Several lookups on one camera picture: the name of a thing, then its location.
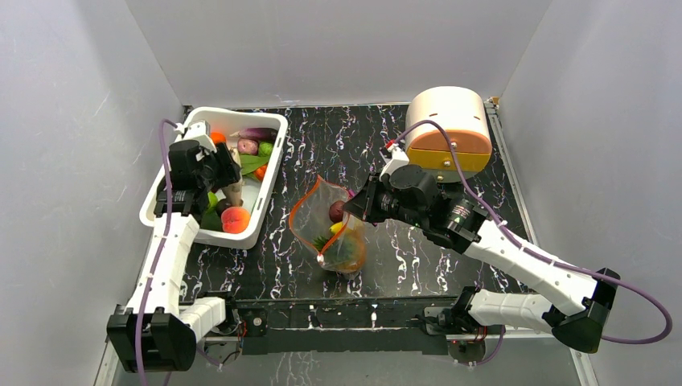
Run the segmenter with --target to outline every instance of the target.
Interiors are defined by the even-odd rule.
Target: produce in bag
[[[344,274],[360,270],[367,258],[362,221],[343,213],[337,231],[339,226],[330,219],[330,207],[350,198],[345,188],[318,176],[313,188],[294,205],[289,218],[291,232],[317,256],[320,267]]]

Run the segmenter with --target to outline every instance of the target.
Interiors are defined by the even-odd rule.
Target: white wall
[[[543,18],[501,104],[511,159],[543,247],[608,266],[682,321],[682,3],[560,1]],[[661,331],[619,290],[606,333]],[[680,384],[680,328],[662,343],[602,343],[599,384]]]
[[[92,384],[181,106],[123,0],[0,6],[0,384]]]
[[[181,102],[411,101],[499,95],[549,0],[126,0]]]

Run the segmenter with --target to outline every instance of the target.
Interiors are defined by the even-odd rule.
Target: transparent bag
[[[344,212],[341,230],[336,234],[330,230],[333,223],[329,219],[329,207],[350,198],[348,190],[318,176],[313,188],[294,205],[289,218],[291,232],[317,255],[320,266],[345,274],[360,270],[367,258],[361,220]]]

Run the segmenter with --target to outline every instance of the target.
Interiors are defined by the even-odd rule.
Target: black tabletop
[[[379,148],[405,128],[406,110],[407,105],[257,110],[284,115],[290,124],[258,243],[249,250],[194,244],[182,300],[205,290],[231,290],[238,299],[457,295],[465,285],[526,292],[500,270],[439,248],[418,228],[392,220],[366,227],[367,262],[352,280],[321,269],[294,238],[288,221],[291,209],[317,175],[358,191],[368,173],[383,166]],[[493,143],[490,162],[470,184],[510,230],[526,237],[494,138]]]

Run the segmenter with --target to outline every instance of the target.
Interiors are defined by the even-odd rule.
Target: white tray
[[[255,194],[255,190],[247,189],[242,191],[242,199],[245,202],[254,202],[251,211],[251,220],[249,226],[242,233],[231,234],[224,232],[208,231],[200,229],[199,234],[195,238],[195,242],[202,244],[217,245],[219,247],[249,249],[256,245],[258,234],[261,231],[263,219],[270,202],[270,196],[273,193],[273,186],[277,174],[279,173],[279,166],[281,156],[283,155],[282,147],[286,139],[286,131],[289,128],[289,122],[281,115],[270,113],[238,113],[227,109],[217,109],[213,107],[199,107],[192,110],[190,115],[185,120],[185,126],[197,121],[206,121],[212,132],[222,133],[228,139],[229,146],[236,146],[237,138],[230,137],[231,134],[251,127],[268,127],[277,129],[277,139],[274,143],[273,153],[268,162],[268,170],[265,172],[265,177],[261,183],[261,189],[258,191],[256,197],[251,197]],[[149,193],[145,199],[145,203],[140,209],[140,221],[148,226],[154,226],[154,205],[156,203],[156,186],[163,178],[163,168],[161,168],[152,184]]]

